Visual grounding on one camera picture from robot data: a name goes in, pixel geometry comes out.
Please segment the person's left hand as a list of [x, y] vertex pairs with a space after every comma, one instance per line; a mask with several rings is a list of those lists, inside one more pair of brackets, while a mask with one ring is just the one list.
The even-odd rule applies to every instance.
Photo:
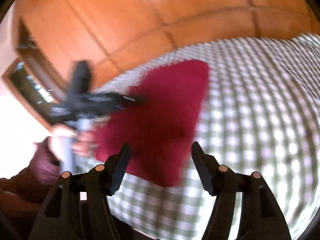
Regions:
[[93, 131], [77, 132], [66, 125], [53, 126], [48, 138], [48, 148], [60, 161], [67, 161], [67, 153], [71, 151], [83, 157], [90, 157], [97, 149]]

